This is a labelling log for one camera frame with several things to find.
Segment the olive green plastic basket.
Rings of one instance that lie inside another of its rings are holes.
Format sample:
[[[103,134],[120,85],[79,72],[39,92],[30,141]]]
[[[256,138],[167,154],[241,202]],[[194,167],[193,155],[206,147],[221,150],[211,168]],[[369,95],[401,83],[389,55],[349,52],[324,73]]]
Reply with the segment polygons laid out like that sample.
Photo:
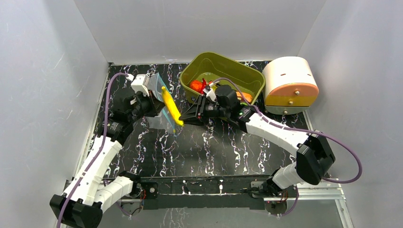
[[[187,100],[191,106],[195,105],[199,94],[189,86],[191,81],[205,79],[207,83],[214,82],[216,90],[218,86],[229,85],[233,90],[240,93],[245,92],[253,96],[251,104],[241,103],[238,120],[240,123],[247,123],[252,118],[266,122],[266,118],[258,111],[255,101],[262,92],[266,80],[262,73],[236,62],[230,58],[213,52],[199,54],[181,73],[180,82],[185,90]]]

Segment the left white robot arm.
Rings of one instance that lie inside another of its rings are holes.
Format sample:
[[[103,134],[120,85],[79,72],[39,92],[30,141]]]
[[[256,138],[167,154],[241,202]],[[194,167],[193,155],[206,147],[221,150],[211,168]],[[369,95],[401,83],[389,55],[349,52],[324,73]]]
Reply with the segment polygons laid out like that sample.
[[[114,111],[106,110],[100,124],[96,142],[100,147],[85,159],[78,174],[61,195],[53,195],[50,207],[63,224],[72,228],[96,228],[104,212],[121,198],[141,198],[146,190],[140,176],[123,171],[109,184],[104,180],[109,164],[122,149],[134,130],[134,123],[144,117],[161,117],[165,104],[161,92],[141,91],[124,99],[125,106]]]

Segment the yellow toy banana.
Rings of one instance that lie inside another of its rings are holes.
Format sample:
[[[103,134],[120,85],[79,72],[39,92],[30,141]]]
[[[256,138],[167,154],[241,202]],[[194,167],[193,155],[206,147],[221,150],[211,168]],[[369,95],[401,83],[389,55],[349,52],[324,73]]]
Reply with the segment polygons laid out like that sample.
[[[165,106],[167,107],[169,113],[171,114],[173,120],[175,123],[179,126],[184,126],[184,122],[180,120],[179,118],[181,117],[181,114],[179,112],[179,109],[177,108],[174,99],[172,98],[170,92],[166,89],[165,86],[162,86],[162,98],[163,102],[165,103]]]

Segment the clear zip top bag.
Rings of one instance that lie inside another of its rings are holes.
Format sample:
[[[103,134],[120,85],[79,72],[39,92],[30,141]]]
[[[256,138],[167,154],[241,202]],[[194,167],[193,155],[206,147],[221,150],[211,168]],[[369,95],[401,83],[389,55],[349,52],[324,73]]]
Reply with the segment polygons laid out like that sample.
[[[146,88],[149,91],[152,106],[151,110],[145,115],[145,117],[150,128],[162,129],[169,134],[175,134],[175,122],[163,101],[163,86],[165,86],[165,83],[159,73],[149,76]]]

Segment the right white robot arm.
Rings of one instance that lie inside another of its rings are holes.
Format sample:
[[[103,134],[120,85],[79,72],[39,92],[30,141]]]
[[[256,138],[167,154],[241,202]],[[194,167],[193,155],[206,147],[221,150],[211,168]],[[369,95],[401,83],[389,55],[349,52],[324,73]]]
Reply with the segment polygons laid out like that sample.
[[[252,197],[279,197],[298,183],[317,185],[336,160],[320,131],[305,132],[268,119],[257,107],[241,103],[229,85],[199,95],[178,119],[184,124],[203,125],[212,118],[223,118],[233,127],[264,138],[295,157],[295,162],[275,170],[266,181],[241,190]]]

